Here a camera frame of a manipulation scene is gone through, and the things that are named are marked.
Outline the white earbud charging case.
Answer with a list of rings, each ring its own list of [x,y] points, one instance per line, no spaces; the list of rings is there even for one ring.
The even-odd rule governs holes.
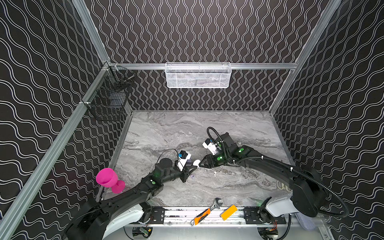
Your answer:
[[[196,166],[197,168],[199,168],[199,167],[200,167],[200,163],[201,163],[200,160],[195,160],[195,161],[193,162],[193,166]]]

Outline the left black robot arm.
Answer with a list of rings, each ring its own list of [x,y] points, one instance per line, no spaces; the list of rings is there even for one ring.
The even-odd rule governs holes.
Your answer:
[[[107,236],[106,232],[111,229],[114,220],[136,205],[158,195],[163,190],[164,183],[178,178],[186,182],[196,169],[198,166],[185,165],[180,170],[172,160],[161,159],[155,169],[132,189],[107,200],[87,201],[67,225],[63,235],[69,240],[102,240]]]

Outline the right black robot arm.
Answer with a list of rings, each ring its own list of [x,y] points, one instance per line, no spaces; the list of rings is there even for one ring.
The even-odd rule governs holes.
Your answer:
[[[320,212],[326,190],[320,185],[319,175],[314,171],[285,164],[246,145],[238,146],[228,133],[216,140],[206,139],[203,147],[210,154],[203,158],[200,164],[202,168],[212,169],[229,164],[249,168],[266,174],[291,189],[286,196],[269,197],[262,203],[259,215],[263,222],[292,213],[316,217]]]

